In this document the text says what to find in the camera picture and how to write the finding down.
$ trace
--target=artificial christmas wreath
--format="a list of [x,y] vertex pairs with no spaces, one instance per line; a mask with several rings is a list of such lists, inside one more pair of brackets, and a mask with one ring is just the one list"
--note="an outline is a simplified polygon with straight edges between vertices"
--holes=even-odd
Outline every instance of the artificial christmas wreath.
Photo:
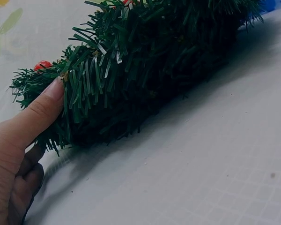
[[109,143],[140,130],[150,115],[225,63],[238,28],[262,0],[106,0],[61,59],[21,69],[11,87],[27,107],[56,77],[64,110],[36,142],[43,147]]

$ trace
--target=skin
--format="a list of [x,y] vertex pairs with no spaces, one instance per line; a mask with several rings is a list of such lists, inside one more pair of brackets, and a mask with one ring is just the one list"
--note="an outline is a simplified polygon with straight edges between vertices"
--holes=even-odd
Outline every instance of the skin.
[[28,108],[0,123],[0,225],[21,224],[41,186],[44,171],[38,162],[45,150],[37,145],[25,150],[56,120],[63,94],[57,78]]

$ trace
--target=green pine garland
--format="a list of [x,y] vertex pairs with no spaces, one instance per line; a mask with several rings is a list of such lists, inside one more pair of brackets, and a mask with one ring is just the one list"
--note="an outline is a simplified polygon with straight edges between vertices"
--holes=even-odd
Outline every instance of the green pine garland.
[[106,0],[53,67],[20,69],[12,88],[27,107],[63,77],[64,111],[37,139],[55,149],[110,143],[208,78],[242,25],[262,20],[262,0]]

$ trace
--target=blue object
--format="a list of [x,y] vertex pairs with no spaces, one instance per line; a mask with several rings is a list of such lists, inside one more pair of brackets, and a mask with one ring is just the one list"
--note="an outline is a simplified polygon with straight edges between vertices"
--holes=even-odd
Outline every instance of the blue object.
[[276,0],[265,0],[265,10],[272,12],[276,8]]

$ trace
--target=white surface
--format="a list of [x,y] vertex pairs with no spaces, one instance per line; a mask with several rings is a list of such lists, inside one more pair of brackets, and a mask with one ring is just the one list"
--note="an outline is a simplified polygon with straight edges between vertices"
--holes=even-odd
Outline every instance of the white surface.
[[[47,153],[26,224],[281,225],[281,10],[265,18],[240,34],[229,66],[150,118],[139,135],[59,159]],[[50,40],[69,37],[64,29],[72,26],[61,24],[44,52],[0,63],[6,80],[15,67],[59,56],[66,39]],[[14,113],[1,96],[0,120]]]

